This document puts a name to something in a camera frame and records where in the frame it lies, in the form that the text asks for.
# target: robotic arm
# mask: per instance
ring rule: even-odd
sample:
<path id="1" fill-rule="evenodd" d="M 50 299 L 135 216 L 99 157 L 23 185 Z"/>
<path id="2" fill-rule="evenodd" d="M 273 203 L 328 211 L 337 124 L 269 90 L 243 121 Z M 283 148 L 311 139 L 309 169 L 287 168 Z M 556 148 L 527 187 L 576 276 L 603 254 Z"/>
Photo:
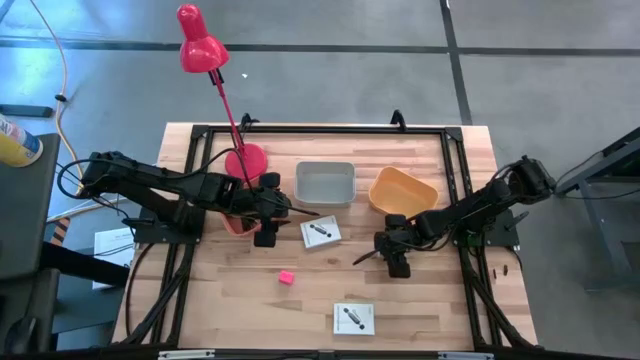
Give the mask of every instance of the robotic arm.
<path id="1" fill-rule="evenodd" d="M 387 262 L 390 277 L 408 278 L 411 270 L 405 257 L 407 251 L 438 250 L 444 243 L 436 247 L 436 242 L 447 233 L 447 242 L 454 233 L 465 234 L 467 240 L 458 246 L 469 246 L 470 238 L 491 228 L 496 216 L 509 207 L 545 200 L 554 188 L 555 180 L 544 166 L 538 160 L 523 156 L 499 170 L 484 188 L 445 209 L 423 211 L 410 219 L 403 215 L 387 215 L 385 231 L 374 235 L 374 251 L 354 265 L 380 252 Z"/>
<path id="2" fill-rule="evenodd" d="M 275 246 L 275 233 L 291 206 L 280 192 L 280 174 L 267 173 L 260 177 L 260 186 L 243 188 L 239 178 L 204 171 L 182 174 L 139 163 L 119 152 L 92 153 L 89 166 L 81 180 L 80 198 L 97 198 L 102 193 L 117 193 L 140 204 L 155 214 L 154 219 L 128 219 L 127 225 L 140 228 L 158 226 L 192 234 L 201 228 L 203 209 L 216 211 L 252 221 L 260 221 L 261 231 L 255 233 L 254 244 Z M 155 190 L 181 196 L 168 200 Z"/>

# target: lamp base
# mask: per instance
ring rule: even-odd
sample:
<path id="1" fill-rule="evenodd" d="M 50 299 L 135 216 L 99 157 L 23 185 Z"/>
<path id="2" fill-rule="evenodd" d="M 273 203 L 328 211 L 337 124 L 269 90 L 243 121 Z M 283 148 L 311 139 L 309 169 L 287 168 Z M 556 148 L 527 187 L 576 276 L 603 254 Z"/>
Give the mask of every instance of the lamp base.
<path id="1" fill-rule="evenodd" d="M 249 181 L 267 172 L 267 154 L 262 148 L 256 144 L 244 144 L 244 166 L 247 168 Z M 235 176 L 242 180 L 244 172 L 238 156 L 234 152 L 230 152 L 224 160 L 224 167 L 227 174 Z"/>

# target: white paper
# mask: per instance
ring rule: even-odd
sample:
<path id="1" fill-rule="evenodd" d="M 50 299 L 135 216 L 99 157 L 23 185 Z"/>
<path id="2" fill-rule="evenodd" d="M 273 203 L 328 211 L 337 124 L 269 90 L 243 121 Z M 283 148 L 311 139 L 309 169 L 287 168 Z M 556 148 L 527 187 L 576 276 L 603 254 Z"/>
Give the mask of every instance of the white paper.
<path id="1" fill-rule="evenodd" d="M 129 228 L 97 232 L 95 233 L 93 241 L 93 254 L 100 254 L 129 244 L 133 244 L 133 236 L 131 235 Z M 132 246 L 112 255 L 98 255 L 95 256 L 95 258 L 108 261 L 116 265 L 130 267 L 131 261 L 133 261 L 133 254 L 134 249 Z M 96 290 L 108 288 L 111 287 L 111 285 L 94 281 L 92 287 Z"/>
<path id="2" fill-rule="evenodd" d="M 342 239 L 334 215 L 304 222 L 300 224 L 300 230 L 307 249 Z"/>
<path id="3" fill-rule="evenodd" d="M 373 304 L 334 304 L 335 335 L 375 335 Z"/>

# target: red desk lamp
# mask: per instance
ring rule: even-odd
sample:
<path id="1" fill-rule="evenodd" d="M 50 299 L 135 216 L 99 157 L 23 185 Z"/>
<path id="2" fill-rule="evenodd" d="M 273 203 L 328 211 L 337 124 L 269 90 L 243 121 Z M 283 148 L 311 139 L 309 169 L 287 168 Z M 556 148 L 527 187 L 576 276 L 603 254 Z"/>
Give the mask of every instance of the red desk lamp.
<path id="1" fill-rule="evenodd" d="M 209 34 L 202 13 L 197 6 L 191 4 L 180 6 L 178 21 L 180 21 L 185 36 L 185 42 L 180 48 L 182 69 L 190 73 L 208 73 L 211 82 L 218 88 L 218 93 L 229 117 L 229 123 L 231 123 L 231 139 L 238 154 L 244 160 L 249 180 L 253 180 L 267 171 L 267 154 L 256 144 L 245 144 L 236 123 L 233 121 L 231 108 L 222 87 L 224 80 L 220 73 L 220 67 L 229 61 L 229 53 L 218 39 Z M 244 179 L 242 165 L 236 153 L 230 152 L 224 165 L 229 175 Z"/>

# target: yellow bowl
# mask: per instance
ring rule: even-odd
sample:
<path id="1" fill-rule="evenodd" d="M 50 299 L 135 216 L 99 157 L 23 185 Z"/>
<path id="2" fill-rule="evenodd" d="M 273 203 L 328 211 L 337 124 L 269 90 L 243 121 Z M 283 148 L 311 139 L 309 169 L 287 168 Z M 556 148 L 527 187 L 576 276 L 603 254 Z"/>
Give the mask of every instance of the yellow bowl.
<path id="1" fill-rule="evenodd" d="M 438 191 L 392 166 L 380 171 L 369 189 L 369 203 L 385 214 L 402 214 L 410 218 L 433 209 Z"/>

